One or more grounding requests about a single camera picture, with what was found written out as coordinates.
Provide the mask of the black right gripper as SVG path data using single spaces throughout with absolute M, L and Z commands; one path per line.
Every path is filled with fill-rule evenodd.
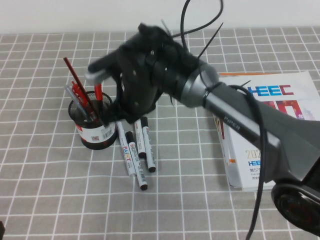
M 160 97 L 151 80 L 151 67 L 146 63 L 150 46 L 142 37 L 131 37 L 117 49 L 117 63 L 122 72 L 124 91 L 119 102 L 115 99 L 101 107 L 101 123 L 104 126 L 123 118 L 122 108 L 128 112 L 129 124 L 142 117 L 155 116 L 155 101 Z

